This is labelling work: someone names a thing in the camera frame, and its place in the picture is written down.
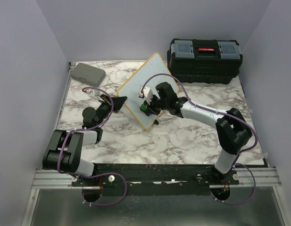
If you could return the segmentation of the green whiteboard eraser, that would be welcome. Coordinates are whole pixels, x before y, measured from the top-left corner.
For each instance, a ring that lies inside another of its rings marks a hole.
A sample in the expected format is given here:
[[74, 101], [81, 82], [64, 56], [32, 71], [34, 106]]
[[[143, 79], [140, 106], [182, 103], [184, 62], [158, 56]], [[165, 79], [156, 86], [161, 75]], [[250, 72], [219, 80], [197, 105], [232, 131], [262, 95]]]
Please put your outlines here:
[[141, 107], [140, 107], [140, 110], [141, 110], [142, 112], [145, 112], [145, 111], [147, 110], [146, 105], [142, 104]]

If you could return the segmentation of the yellow framed whiteboard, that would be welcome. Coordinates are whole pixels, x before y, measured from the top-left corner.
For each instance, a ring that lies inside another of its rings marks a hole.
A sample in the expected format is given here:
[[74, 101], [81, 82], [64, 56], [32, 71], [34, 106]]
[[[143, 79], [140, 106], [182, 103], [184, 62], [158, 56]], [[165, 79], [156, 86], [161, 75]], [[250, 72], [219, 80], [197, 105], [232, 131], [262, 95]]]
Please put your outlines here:
[[158, 115], [147, 116], [142, 110], [154, 95], [158, 96], [156, 86], [167, 82], [175, 93], [179, 92], [176, 81], [169, 77], [170, 71], [159, 53], [154, 53], [117, 90], [119, 97], [126, 96], [125, 106], [144, 129], [149, 129]]

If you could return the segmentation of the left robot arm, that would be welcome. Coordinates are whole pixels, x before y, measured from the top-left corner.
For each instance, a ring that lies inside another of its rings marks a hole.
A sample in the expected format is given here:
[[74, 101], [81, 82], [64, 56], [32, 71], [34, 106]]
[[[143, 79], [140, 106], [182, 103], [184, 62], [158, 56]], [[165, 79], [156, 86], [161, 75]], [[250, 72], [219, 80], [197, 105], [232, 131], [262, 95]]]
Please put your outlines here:
[[110, 98], [107, 95], [101, 95], [100, 98], [102, 100], [97, 109], [87, 107], [83, 110], [81, 129], [69, 132], [60, 129], [53, 131], [42, 160], [44, 169], [80, 175], [89, 186], [98, 183], [99, 175], [95, 172], [95, 164], [81, 158], [82, 147], [101, 141], [103, 134], [101, 126], [112, 112], [119, 112], [127, 100], [126, 96]]

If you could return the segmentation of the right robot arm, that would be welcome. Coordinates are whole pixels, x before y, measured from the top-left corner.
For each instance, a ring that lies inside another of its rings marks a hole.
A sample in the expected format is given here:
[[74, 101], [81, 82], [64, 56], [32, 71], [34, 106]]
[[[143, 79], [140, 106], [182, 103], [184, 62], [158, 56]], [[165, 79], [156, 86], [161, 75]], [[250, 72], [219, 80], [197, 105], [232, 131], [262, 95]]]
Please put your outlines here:
[[236, 162], [238, 153], [252, 137], [252, 131], [246, 125], [241, 112], [236, 108], [219, 111], [192, 103], [187, 97], [178, 97], [167, 82], [158, 84], [156, 91], [158, 94], [154, 95], [151, 88], [140, 88], [139, 97], [144, 99], [140, 110], [147, 116], [168, 111], [173, 116], [195, 120], [216, 129], [222, 150], [211, 178], [218, 185], [227, 181], [228, 172]]

